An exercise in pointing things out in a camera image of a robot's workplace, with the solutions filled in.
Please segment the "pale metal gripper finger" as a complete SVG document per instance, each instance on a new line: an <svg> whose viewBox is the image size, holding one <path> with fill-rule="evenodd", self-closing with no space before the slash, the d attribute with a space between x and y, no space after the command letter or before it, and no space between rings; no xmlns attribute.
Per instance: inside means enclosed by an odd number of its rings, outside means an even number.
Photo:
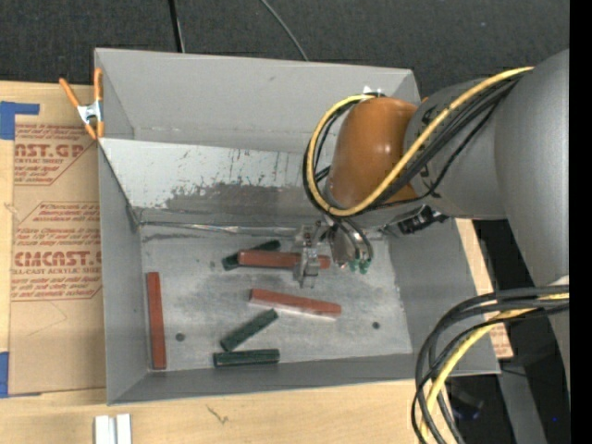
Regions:
<svg viewBox="0 0 592 444"><path fill-rule="evenodd" d="M306 236L303 236L299 238L298 247L294 250L294 252L300 254L300 259L297 261L293 269L294 279L300 286L307 285L308 245L309 239Z"/></svg>
<svg viewBox="0 0 592 444"><path fill-rule="evenodd" d="M313 240L306 242L304 249L304 286L312 289L320 271L318 250Z"/></svg>

